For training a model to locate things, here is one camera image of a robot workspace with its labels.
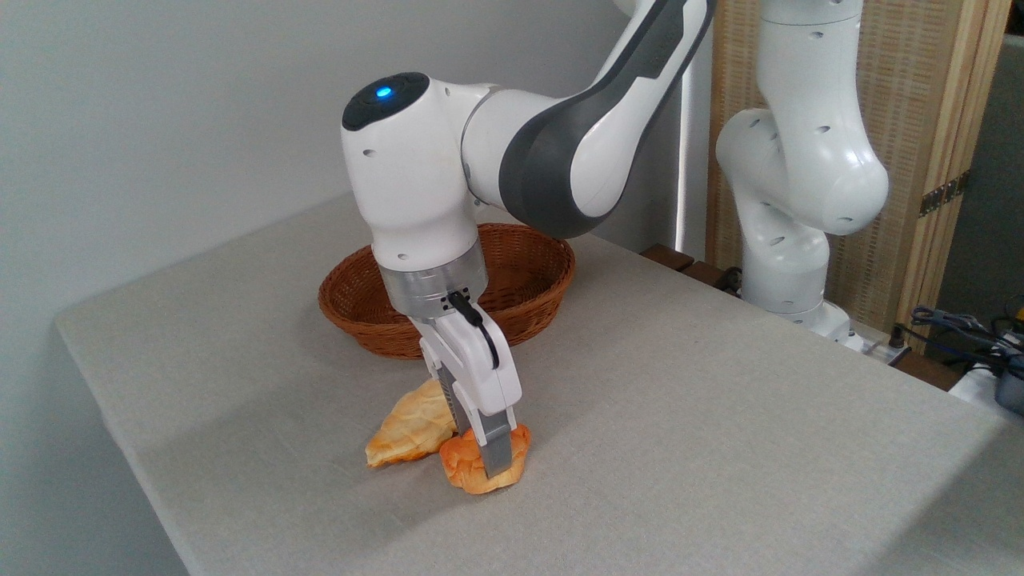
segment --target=black cable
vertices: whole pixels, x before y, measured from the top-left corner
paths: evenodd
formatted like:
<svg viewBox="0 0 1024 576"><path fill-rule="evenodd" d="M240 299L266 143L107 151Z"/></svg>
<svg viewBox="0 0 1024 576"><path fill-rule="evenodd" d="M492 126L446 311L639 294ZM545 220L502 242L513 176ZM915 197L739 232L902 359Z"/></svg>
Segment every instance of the black cable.
<svg viewBox="0 0 1024 576"><path fill-rule="evenodd" d="M964 352L962 349L951 348L941 342L937 342L934 339L925 336L924 334L919 334L918 332L910 330L903 324L897 324L896 327L901 329L905 334L913 336L914 338L918 338L931 345L934 345L935 347L945 353L964 358L968 361L973 361L975 364L982 364L988 366L990 369L992 369L993 374L995 374L996 370L998 370L998 374L1001 374L1002 372L1010 372L1015 377L1024 379L1024 370L1021 370L1018 367L1014 366L1011 362L1012 357L1007 357L1005 354L991 354L989 356L979 356L976 354Z"/></svg>
<svg viewBox="0 0 1024 576"><path fill-rule="evenodd" d="M498 347L495 345L495 341L490 339L490 334L487 333L487 328L483 326L483 316L480 315L473 304L469 303L469 298L467 298L462 292L452 292L447 295L447 299L452 302L452 306L466 319L466 322L475 328L479 328L480 332L483 333L483 339L487 341L487 347L490 348L490 359L494 361L493 370L498 370L501 366L501 362L498 360Z"/></svg>

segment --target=table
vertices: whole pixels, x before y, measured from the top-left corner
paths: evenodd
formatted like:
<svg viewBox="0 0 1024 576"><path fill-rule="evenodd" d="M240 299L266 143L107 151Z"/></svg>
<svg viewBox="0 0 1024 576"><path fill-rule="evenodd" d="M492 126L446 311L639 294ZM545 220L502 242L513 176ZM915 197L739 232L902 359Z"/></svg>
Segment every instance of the table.
<svg viewBox="0 0 1024 576"><path fill-rule="evenodd" d="M522 481L362 448L420 362L316 289L351 196L90 299L57 326L194 574L1024 574L1024 431L597 238L516 346Z"/></svg>

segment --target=hinge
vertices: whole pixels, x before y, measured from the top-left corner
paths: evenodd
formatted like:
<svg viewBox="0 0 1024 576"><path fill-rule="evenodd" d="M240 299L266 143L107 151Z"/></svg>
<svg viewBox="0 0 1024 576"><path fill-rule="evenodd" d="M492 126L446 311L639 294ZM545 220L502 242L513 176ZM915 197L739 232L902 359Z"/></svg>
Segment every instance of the hinge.
<svg viewBox="0 0 1024 576"><path fill-rule="evenodd" d="M971 177L971 170L964 172L952 180L929 192L921 199L921 211L918 217L924 217L938 210L942 206L953 201L954 198L964 194L967 190L968 180Z"/></svg>

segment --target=white wall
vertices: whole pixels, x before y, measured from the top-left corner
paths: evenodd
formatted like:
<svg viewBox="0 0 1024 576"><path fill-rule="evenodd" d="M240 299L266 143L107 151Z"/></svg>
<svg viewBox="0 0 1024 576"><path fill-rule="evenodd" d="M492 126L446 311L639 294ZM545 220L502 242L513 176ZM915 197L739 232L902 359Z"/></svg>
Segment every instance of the white wall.
<svg viewBox="0 0 1024 576"><path fill-rule="evenodd" d="M608 0L36 1L0 11L0 574L183 571L52 326L348 190L349 94L420 70L566 95Z"/></svg>

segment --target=croissant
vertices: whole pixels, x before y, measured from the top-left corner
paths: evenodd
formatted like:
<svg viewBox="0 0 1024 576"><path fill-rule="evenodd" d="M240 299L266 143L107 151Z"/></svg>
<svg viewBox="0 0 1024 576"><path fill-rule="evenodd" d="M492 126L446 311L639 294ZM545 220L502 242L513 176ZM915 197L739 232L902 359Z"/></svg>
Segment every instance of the croissant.
<svg viewBox="0 0 1024 576"><path fill-rule="evenodd" d="M367 465L418 460L437 452L457 428L441 384L435 379L402 396L367 444Z"/></svg>

